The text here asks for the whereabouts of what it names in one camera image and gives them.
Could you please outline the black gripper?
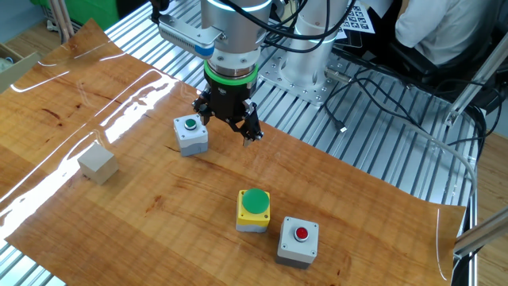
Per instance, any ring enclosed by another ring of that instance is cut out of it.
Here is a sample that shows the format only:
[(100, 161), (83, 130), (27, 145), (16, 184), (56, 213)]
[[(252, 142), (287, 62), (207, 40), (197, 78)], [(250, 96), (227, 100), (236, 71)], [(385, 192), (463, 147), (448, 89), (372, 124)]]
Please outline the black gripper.
[(203, 91), (192, 103), (202, 124), (206, 126), (215, 114), (223, 121), (228, 119), (231, 129), (243, 136), (244, 147), (260, 141), (264, 133), (260, 128), (257, 105), (250, 99), (255, 82), (226, 85), (212, 79), (209, 85), (210, 91)]

